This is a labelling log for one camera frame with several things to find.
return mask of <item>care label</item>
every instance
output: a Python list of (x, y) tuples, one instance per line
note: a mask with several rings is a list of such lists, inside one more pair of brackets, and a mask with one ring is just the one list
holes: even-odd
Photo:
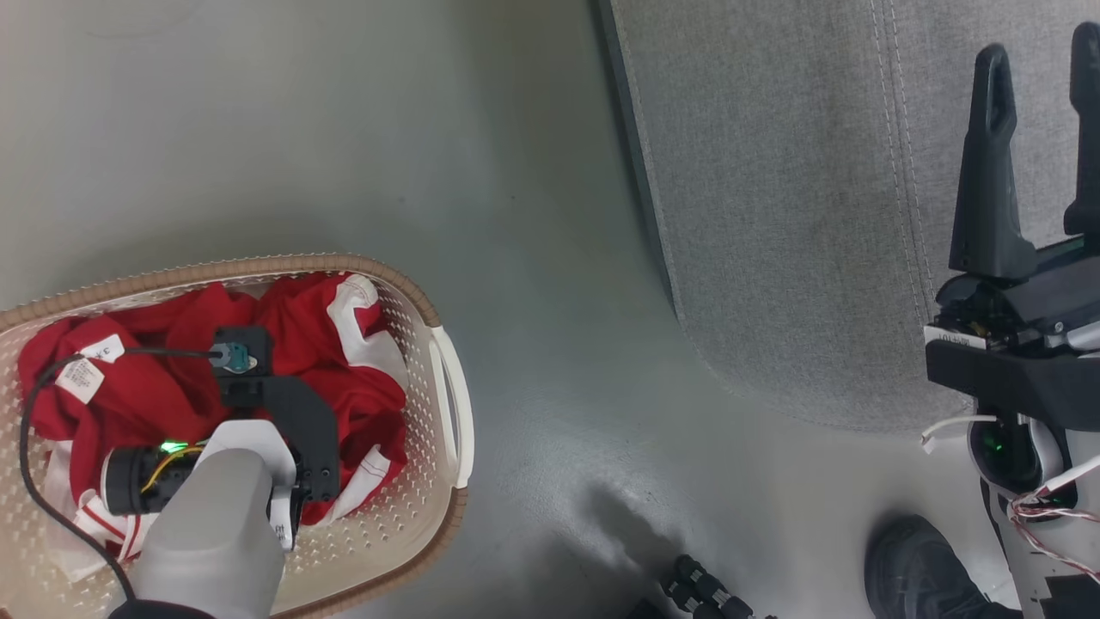
[(99, 360), (108, 364), (113, 364), (127, 350), (122, 347), (122, 339), (119, 338), (119, 334), (114, 334), (102, 342), (97, 342), (91, 346), (85, 347), (80, 351), (80, 354), (89, 360)]
[(947, 330), (942, 330), (939, 328), (934, 328), (932, 325), (924, 327), (924, 344), (935, 340), (943, 340), (944, 342), (950, 342), (952, 344), (961, 344), (963, 346), (968, 346), (970, 349), (980, 349), (986, 351), (989, 349), (989, 344), (986, 339), (978, 338), (976, 335), (967, 335), (965, 333), (949, 332)]
[(103, 385), (103, 373), (99, 372), (99, 368), (91, 362), (77, 360), (65, 366), (54, 385), (87, 405), (99, 391), (99, 386)]
[(290, 488), (273, 488), (268, 509), (271, 510), (272, 530), (275, 531), (275, 537), (278, 538), (283, 552), (294, 552), (294, 535), (290, 533), (293, 531), (290, 526)]

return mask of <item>green led light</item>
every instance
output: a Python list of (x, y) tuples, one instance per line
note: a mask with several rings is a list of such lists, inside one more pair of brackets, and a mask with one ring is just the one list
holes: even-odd
[(180, 450), (186, 450), (187, 443), (176, 443), (174, 441), (165, 441), (161, 444), (161, 451), (166, 454), (175, 454)]

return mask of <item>white wire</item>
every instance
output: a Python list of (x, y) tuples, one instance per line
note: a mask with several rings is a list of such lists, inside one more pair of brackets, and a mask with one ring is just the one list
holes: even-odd
[(939, 430), (947, 428), (948, 425), (955, 425), (957, 423), (974, 423), (974, 422), (996, 422), (998, 421), (993, 416), (963, 416), (958, 418), (948, 418), (943, 421), (938, 421), (928, 427), (921, 433), (921, 445), (926, 445), (932, 439), (932, 435)]
[(1053, 559), (1055, 561), (1058, 561), (1058, 562), (1064, 563), (1064, 564), (1066, 564), (1066, 565), (1068, 565), (1068, 566), (1070, 566), (1070, 567), (1072, 567), (1072, 568), (1075, 568), (1075, 570), (1077, 570), (1079, 572), (1082, 572), (1089, 578), (1092, 578), (1092, 581), (1096, 584), (1100, 585), (1100, 574), (1098, 574), (1094, 570), (1092, 570), (1088, 565), (1085, 565), (1084, 563), (1081, 563), (1081, 562), (1079, 562), (1079, 561), (1077, 561), (1075, 559), (1070, 559), (1068, 556), (1060, 555), (1060, 554), (1058, 554), (1056, 552), (1050, 551), (1049, 549), (1047, 549), (1046, 546), (1044, 546), (1042, 542), (1038, 541), (1038, 538), (1035, 537), (1035, 533), (1032, 533), (1019, 520), (1013, 519), (1013, 524), (1015, 524), (1016, 532), (1020, 533), (1020, 537), (1022, 537), (1031, 545), (1031, 548), (1035, 549), (1040, 553), (1042, 553), (1042, 554), (1044, 554), (1044, 555), (1046, 555), (1046, 556), (1048, 556), (1048, 557), (1050, 557), (1050, 559)]
[(1020, 518), (1049, 518), (1052, 516), (1065, 516), (1067, 518), (1080, 518), (1089, 522), (1100, 522), (1100, 517), (1094, 513), (1066, 508), (1016, 508), (1016, 516)]
[(1075, 466), (1074, 468), (1067, 471), (1066, 473), (1052, 477), (1038, 490), (1031, 493), (1031, 495), (1034, 495), (1036, 497), (1043, 497), (1049, 495), (1050, 493), (1057, 490), (1058, 488), (1062, 488), (1066, 484), (1069, 484), (1070, 482), (1077, 479), (1078, 477), (1085, 475), (1086, 473), (1097, 467), (1100, 467), (1100, 455), (1092, 456), (1085, 463)]

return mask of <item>laundry basket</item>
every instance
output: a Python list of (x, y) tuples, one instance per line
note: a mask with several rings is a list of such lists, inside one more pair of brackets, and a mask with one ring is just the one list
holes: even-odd
[[(288, 255), (185, 266), (99, 284), (0, 313), (0, 618), (100, 619), (118, 592), (109, 570), (76, 584), (45, 554), (47, 517), (19, 474), (20, 351), (65, 317), (160, 302), (212, 281), (262, 291), (278, 277), (359, 273), (378, 288), (383, 316), (409, 373), (404, 416), (408, 465), (360, 510), (328, 527), (302, 528), (287, 556), (273, 614), (328, 617), (416, 578), (462, 522), (473, 467), (473, 418), (459, 358), (424, 291), (397, 270), (358, 255)], [(45, 478), (45, 444), (31, 441), (32, 475)]]

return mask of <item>wicker-style rim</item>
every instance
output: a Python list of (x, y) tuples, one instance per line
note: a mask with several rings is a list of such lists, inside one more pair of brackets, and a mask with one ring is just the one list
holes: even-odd
[[(96, 284), (8, 309), (7, 312), (0, 313), (0, 333), (36, 319), (68, 312), (70, 309), (165, 287), (249, 275), (280, 275), (317, 270), (351, 270), (382, 279), (396, 287), (413, 302), (425, 325), (429, 328), (440, 325), (436, 307), (428, 300), (420, 286), (396, 268), (361, 255), (317, 254), (276, 255), (195, 264)], [(439, 530), (424, 550), (400, 567), (339, 594), (279, 612), (275, 619), (322, 619), (330, 617), (417, 578), (442, 556), (454, 540), (466, 509), (466, 497), (465, 488), (451, 490), (451, 500)], [(12, 617), (6, 609), (0, 608), (0, 619), (12, 619)]]
[(436, 312), (436, 307), (428, 300), (420, 286), (416, 285), (413, 279), (406, 277), (400, 270), (377, 259), (371, 259), (362, 255), (320, 254), (274, 255), (270, 257), (210, 262), (96, 284), (8, 309), (7, 312), (0, 313), (0, 332), (35, 319), (52, 317), (62, 312), (68, 312), (69, 309), (103, 300), (113, 300), (131, 294), (245, 275), (278, 275), (315, 270), (353, 270), (377, 277), (399, 289), (402, 294), (413, 301), (413, 305), (417, 308), (417, 312), (420, 313), (420, 319), (424, 320), (424, 324), (429, 328), (439, 327), (439, 313)]

